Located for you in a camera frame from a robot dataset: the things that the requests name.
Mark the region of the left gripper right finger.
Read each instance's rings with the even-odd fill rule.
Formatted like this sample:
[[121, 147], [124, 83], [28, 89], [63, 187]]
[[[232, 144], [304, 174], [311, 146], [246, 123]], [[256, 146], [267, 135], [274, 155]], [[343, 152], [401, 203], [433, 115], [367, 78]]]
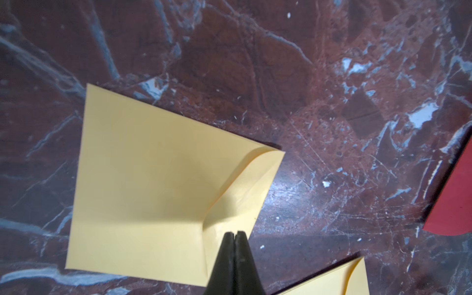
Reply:
[[265, 295], [245, 232], [237, 232], [235, 247], [234, 294]]

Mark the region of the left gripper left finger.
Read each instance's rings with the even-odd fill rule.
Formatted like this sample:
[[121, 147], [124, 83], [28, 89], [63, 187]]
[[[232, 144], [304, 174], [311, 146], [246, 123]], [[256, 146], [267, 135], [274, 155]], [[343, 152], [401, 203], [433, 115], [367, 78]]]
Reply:
[[225, 233], [204, 295], [233, 295], [235, 287], [235, 235]]

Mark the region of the yellow envelope front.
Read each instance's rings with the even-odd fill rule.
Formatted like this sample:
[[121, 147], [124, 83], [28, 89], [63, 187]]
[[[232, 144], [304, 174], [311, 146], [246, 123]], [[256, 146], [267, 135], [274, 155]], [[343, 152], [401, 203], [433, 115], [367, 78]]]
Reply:
[[281, 293], [282, 295], [369, 295], [364, 257], [356, 258]]

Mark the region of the yellow envelope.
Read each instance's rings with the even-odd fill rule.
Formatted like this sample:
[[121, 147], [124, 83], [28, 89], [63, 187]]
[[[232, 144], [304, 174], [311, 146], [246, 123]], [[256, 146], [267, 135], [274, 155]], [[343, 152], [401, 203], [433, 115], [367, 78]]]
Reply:
[[205, 286], [284, 155], [89, 84], [66, 268]]
[[364, 257], [356, 258], [281, 293], [282, 295], [369, 295]]

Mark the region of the red envelope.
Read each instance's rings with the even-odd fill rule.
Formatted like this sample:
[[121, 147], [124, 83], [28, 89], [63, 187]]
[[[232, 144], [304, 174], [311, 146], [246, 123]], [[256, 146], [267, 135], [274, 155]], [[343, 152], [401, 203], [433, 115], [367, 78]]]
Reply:
[[471, 140], [468, 140], [448, 174], [423, 230], [440, 236], [460, 236], [472, 232]]

